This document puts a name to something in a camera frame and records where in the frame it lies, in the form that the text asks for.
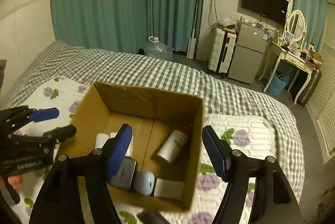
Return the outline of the person's hand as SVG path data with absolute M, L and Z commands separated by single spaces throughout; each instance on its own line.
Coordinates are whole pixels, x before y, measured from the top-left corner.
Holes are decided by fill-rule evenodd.
M 9 176 L 7 179 L 4 179 L 0 176 L 0 186 L 4 186 L 5 182 L 8 182 L 15 190 L 18 190 L 22 186 L 23 175 L 13 175 Z

